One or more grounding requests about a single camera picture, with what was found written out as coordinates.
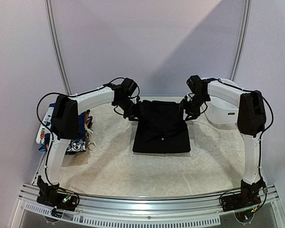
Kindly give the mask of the black garment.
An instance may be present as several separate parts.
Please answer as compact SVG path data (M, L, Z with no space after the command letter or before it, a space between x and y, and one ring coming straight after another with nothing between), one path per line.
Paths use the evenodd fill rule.
M183 108L180 104L142 101L133 152L174 154L190 151L189 130L183 119Z

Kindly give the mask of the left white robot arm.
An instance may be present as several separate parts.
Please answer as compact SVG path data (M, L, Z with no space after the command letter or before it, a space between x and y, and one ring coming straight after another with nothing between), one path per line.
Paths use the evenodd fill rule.
M122 109L124 119L136 121L139 115L139 91L136 82L123 78L118 85L109 82L100 88L77 95L57 94L51 114L49 145L44 162L42 179L50 186L59 185L59 172L65 152L72 140L81 139L87 134L88 114L100 105L111 103Z

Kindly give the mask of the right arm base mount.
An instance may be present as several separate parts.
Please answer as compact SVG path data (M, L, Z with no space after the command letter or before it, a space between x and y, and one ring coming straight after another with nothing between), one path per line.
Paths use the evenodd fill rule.
M267 185L263 178L251 185L241 181L240 193L226 191L219 197L224 212L234 211L236 220L242 224L250 223L255 214L267 200Z

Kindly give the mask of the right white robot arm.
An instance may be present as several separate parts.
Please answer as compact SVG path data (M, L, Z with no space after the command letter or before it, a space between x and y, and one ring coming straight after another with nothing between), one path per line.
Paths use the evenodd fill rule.
M239 88L228 79L190 76L191 93L182 102L186 120L201 114L213 124L235 124L244 141L245 167L242 183L264 187L261 175L262 137L266 131L265 99L258 90Z

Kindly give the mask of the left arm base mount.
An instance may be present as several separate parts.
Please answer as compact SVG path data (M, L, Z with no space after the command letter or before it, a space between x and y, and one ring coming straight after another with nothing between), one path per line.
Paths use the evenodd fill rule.
M40 175L37 179L37 187L39 188L37 203L51 207L50 215L55 218L62 218L65 210L75 211L80 203L77 193L61 188L59 184L47 184Z

